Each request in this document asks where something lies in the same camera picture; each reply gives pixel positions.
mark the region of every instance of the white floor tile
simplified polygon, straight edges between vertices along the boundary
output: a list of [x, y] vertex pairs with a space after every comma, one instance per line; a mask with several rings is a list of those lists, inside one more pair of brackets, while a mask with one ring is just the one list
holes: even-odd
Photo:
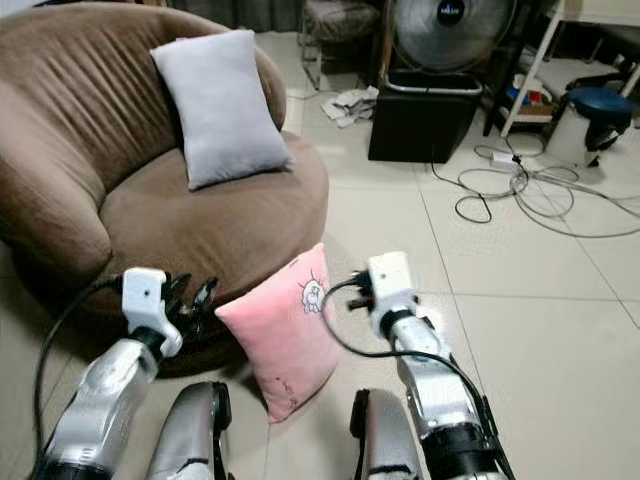
[[304, 117], [305, 103], [303, 100], [287, 97], [287, 116], [283, 130], [296, 135], [302, 134], [302, 118]]
[[[570, 168], [579, 176], [577, 185], [596, 190], [604, 195], [612, 197], [640, 195], [640, 170], [636, 171], [631, 168], [629, 162], [624, 161], [623, 158], [624, 156], [620, 155], [620, 149], [614, 145], [611, 150], [603, 152], [598, 167], [574, 168], [571, 165], [558, 162], [546, 153], [538, 157], [532, 167], [535, 169], [551, 166]], [[558, 175], [565, 180], [575, 180], [575, 176], [570, 172], [551, 170], [549, 173]], [[569, 196], [566, 189], [562, 187], [549, 183], [541, 183], [540, 185], [546, 195], [565, 198]], [[591, 196], [579, 191], [574, 191], [574, 193], [579, 197]]]
[[[31, 433], [33, 379], [42, 341], [52, 325], [17, 279], [0, 279], [0, 465], [10, 467]], [[51, 350], [43, 403], [62, 374], [69, 354]]]
[[307, 76], [300, 63], [300, 50], [295, 41], [295, 33], [259, 33], [256, 34], [256, 45], [280, 70], [287, 95], [304, 97], [307, 91]]
[[[640, 212], [640, 201], [627, 203]], [[574, 233], [602, 235], [639, 230], [611, 239], [581, 239], [613, 290], [622, 300], [640, 300], [640, 219], [602, 199], [578, 198], [565, 220]]]
[[316, 147], [329, 171], [332, 187], [417, 189], [411, 164], [371, 162], [367, 158], [371, 123], [344, 130], [303, 125], [302, 136]]
[[613, 145], [612, 151], [618, 153], [619, 157], [631, 169], [640, 174], [640, 130], [629, 127], [621, 138]]
[[[61, 412], [67, 405], [86, 363], [73, 359], [47, 406], [47, 432], [51, 432]], [[129, 437], [129, 447], [114, 477], [117, 480], [145, 478], [156, 442], [171, 405], [180, 391], [191, 383], [224, 381], [229, 388], [233, 420], [227, 430], [228, 470], [236, 478], [261, 478], [265, 466], [268, 436], [267, 414], [262, 401], [237, 379], [228, 379], [222, 372], [207, 372], [193, 377], [156, 380], [140, 406]], [[19, 461], [14, 466], [13, 478], [25, 477], [33, 461], [32, 442], [29, 438], [23, 446]]]
[[[461, 180], [465, 185], [478, 192], [484, 194], [502, 193], [509, 190], [509, 181], [513, 173], [492, 168], [490, 160], [484, 157], [491, 156], [494, 149], [509, 152], [510, 148], [498, 136], [496, 129], [493, 129], [488, 137], [483, 137], [483, 123], [484, 114], [479, 112], [474, 117], [469, 132], [451, 158], [444, 164], [434, 164], [434, 169], [439, 176], [456, 182]], [[513, 149], [523, 156], [527, 168], [532, 164], [531, 158], [527, 155], [536, 155], [542, 148], [541, 140], [529, 135], [512, 135], [509, 142]], [[471, 169], [490, 169], [493, 172], [474, 171], [463, 174], [466, 170]], [[424, 192], [464, 193], [462, 188], [438, 179], [433, 174], [431, 164], [416, 163], [414, 170]], [[528, 193], [538, 195], [542, 192], [538, 191], [535, 182], [532, 181]]]
[[[453, 298], [421, 297], [432, 318], [440, 315], [446, 319], [447, 335], [456, 338], [452, 344], [458, 362], [477, 380], [466, 340], [461, 341], [464, 333]], [[388, 345], [371, 338], [364, 313], [346, 315], [341, 318], [340, 331], [347, 339], [361, 348], [388, 349]], [[307, 405], [283, 423], [271, 426], [265, 480], [352, 478], [358, 442], [349, 433], [349, 420], [354, 395], [362, 388], [386, 388], [401, 399], [406, 410], [405, 388], [394, 360], [369, 360], [345, 353], [336, 372]]]
[[300, 47], [296, 43], [295, 32], [256, 33], [255, 40], [256, 45], [271, 58], [287, 60], [300, 58]]
[[632, 478], [640, 334], [618, 302], [456, 296], [516, 478]]
[[624, 307], [631, 315], [631, 320], [640, 328], [640, 302], [624, 302]]
[[615, 298], [575, 239], [534, 224], [513, 199], [492, 202], [492, 222], [478, 225], [454, 212], [459, 195], [423, 196], [454, 293]]
[[331, 98], [335, 98], [338, 93], [335, 92], [320, 92], [315, 96], [311, 96], [305, 102], [305, 110], [304, 110], [304, 121], [303, 124], [305, 127], [326, 127], [326, 128], [334, 128], [338, 129], [338, 126], [329, 119], [322, 109], [320, 105]]
[[[358, 75], [355, 72], [337, 73], [331, 75], [322, 74], [320, 77], [320, 91], [343, 92], [354, 88], [365, 88], [358, 83]], [[311, 82], [307, 85], [307, 93], [313, 92]]]
[[323, 241], [334, 283], [362, 269], [371, 256], [402, 250], [409, 255], [418, 290], [449, 291], [417, 191], [331, 189]]

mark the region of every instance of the crumpled paper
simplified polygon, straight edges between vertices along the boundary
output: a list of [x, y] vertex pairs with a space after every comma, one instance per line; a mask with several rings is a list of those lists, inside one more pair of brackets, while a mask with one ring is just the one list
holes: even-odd
[[330, 98], [320, 105], [320, 108], [338, 127], [346, 128], [359, 118], [368, 120], [373, 116], [378, 93], [375, 87], [347, 90], [337, 97]]

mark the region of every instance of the fan logo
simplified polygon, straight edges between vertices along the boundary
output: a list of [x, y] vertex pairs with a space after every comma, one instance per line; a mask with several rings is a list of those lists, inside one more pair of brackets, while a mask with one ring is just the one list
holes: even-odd
[[451, 26], [457, 24], [464, 15], [462, 0], [443, 0], [438, 5], [438, 20], [441, 24]]

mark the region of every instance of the gray pillow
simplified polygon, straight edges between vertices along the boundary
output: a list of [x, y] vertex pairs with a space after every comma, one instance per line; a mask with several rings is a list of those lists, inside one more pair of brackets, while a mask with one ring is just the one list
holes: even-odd
[[151, 50], [180, 115], [190, 190], [292, 162], [260, 85], [253, 36], [236, 30]]

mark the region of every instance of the armchair backrest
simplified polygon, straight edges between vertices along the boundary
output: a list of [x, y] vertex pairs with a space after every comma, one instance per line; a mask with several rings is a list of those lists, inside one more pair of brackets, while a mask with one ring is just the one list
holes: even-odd
[[[0, 237], [32, 263], [90, 281], [109, 259], [99, 210], [131, 173], [179, 146], [149, 50], [226, 27], [168, 8], [44, 7], [0, 22]], [[274, 123], [286, 96], [256, 54]]]

